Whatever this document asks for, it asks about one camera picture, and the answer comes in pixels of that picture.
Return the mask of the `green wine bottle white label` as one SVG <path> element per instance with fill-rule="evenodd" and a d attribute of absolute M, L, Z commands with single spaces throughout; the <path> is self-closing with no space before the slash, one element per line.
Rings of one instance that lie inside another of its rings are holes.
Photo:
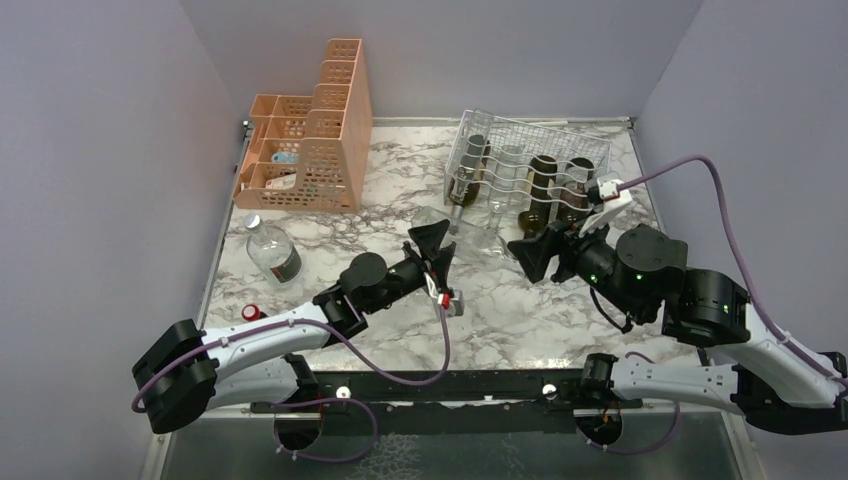
<path fill-rule="evenodd" d="M 540 235 L 549 223 L 551 197 L 548 188 L 557 174 L 556 160 L 547 155 L 534 157 L 530 167 L 533 169 L 531 201 L 528 209 L 517 217 L 524 239 Z"/>

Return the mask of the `clear tall glass bottle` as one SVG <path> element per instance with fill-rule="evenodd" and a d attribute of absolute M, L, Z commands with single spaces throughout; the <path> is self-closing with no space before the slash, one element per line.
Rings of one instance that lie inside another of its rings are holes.
<path fill-rule="evenodd" d="M 467 262 L 489 265 L 508 264 L 514 258 L 507 249 L 507 241 L 495 230 L 480 227 L 451 216 L 435 208 L 422 207 L 411 220 L 413 227 L 434 224 L 442 220 L 450 222 L 442 245 L 456 244 L 456 256 Z"/>

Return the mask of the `clear liquor bottle red label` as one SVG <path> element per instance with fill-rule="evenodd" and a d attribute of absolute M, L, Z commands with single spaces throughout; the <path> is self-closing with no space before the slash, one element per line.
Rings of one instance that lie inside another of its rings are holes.
<path fill-rule="evenodd" d="M 287 232 L 257 213 L 246 215 L 243 224 L 248 232 L 246 252 L 253 264 L 273 285 L 292 283 L 302 269 L 302 259 Z"/>

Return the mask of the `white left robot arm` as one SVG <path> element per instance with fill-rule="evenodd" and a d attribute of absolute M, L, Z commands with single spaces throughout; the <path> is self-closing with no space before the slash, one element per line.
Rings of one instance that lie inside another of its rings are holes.
<path fill-rule="evenodd" d="M 394 265 L 373 252 L 357 255 L 331 287 L 287 312 L 219 329 L 201 330 L 191 319 L 173 323 L 131 369 L 138 388 L 132 411 L 162 434 L 252 399 L 306 408 L 315 386 L 283 356 L 348 345 L 366 329 L 368 315 L 419 290 L 447 317 L 455 297 L 447 277 L 456 245 L 443 242 L 450 228 L 444 219 L 409 229 L 404 258 Z"/>

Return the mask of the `green bottle dark brown label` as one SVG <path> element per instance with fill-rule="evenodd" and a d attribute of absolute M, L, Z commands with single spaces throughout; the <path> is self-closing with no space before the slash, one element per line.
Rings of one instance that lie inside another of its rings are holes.
<path fill-rule="evenodd" d="M 591 205 L 586 190 L 594 174 L 595 166 L 587 158 L 575 157 L 564 164 L 564 170 L 556 180 L 559 187 L 558 221 L 573 223 L 588 215 Z"/>

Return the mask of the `green bottle grey foil neck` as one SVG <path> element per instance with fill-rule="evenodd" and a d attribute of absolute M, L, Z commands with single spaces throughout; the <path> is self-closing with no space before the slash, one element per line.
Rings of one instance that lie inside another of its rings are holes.
<path fill-rule="evenodd" d="M 464 209 L 476 200 L 490 151 L 490 142 L 484 135 L 473 134 L 468 137 L 466 151 L 460 158 L 448 188 L 453 218 L 459 220 Z"/>

